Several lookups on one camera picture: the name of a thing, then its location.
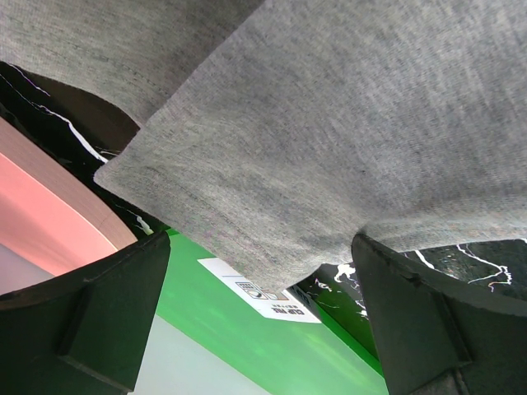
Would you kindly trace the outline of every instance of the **black object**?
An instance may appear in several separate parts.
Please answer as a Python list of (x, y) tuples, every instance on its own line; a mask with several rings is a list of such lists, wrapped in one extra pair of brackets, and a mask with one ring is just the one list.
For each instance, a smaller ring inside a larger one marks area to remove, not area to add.
[(0, 296), (0, 393), (133, 391), (169, 255), (161, 232)]
[(455, 280), (365, 235), (353, 261), (390, 394), (527, 391), (527, 302)]

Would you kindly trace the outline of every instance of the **black and white marble surface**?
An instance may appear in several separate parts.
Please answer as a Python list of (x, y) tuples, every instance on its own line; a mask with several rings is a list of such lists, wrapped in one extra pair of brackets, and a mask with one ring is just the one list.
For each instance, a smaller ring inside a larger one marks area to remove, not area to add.
[[(527, 300), (527, 239), (458, 244), (405, 255), (488, 292)], [(299, 287), (375, 356), (353, 263), (323, 265)]]
[(168, 226), (93, 182), (93, 174), (119, 154), (20, 68), (0, 62), (0, 117), (54, 158), (121, 218), (138, 239)]

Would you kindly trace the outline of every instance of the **white label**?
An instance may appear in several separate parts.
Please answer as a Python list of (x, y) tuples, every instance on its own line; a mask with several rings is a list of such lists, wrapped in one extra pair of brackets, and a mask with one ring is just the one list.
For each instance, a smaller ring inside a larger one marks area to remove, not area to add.
[(199, 259), (198, 262), (265, 318), (298, 323), (320, 323), (320, 320), (287, 290), (274, 294), (262, 289), (220, 258)]

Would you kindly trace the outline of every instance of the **gray cloth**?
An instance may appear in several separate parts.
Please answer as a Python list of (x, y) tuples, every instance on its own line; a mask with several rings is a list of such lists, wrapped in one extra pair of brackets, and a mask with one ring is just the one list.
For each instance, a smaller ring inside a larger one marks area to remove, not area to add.
[(259, 3), (8, 1), (0, 58), (127, 112), (96, 182), (261, 286), (349, 261), (361, 230), (527, 235), (525, 2)]

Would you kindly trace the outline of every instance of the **green wall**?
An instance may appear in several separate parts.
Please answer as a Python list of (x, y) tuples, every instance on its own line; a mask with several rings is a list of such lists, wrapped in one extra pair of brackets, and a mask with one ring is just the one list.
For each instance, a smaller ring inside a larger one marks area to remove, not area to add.
[(208, 251), (173, 230), (157, 313), (272, 395), (387, 394), (378, 361), (327, 315), (263, 318), (205, 269)]

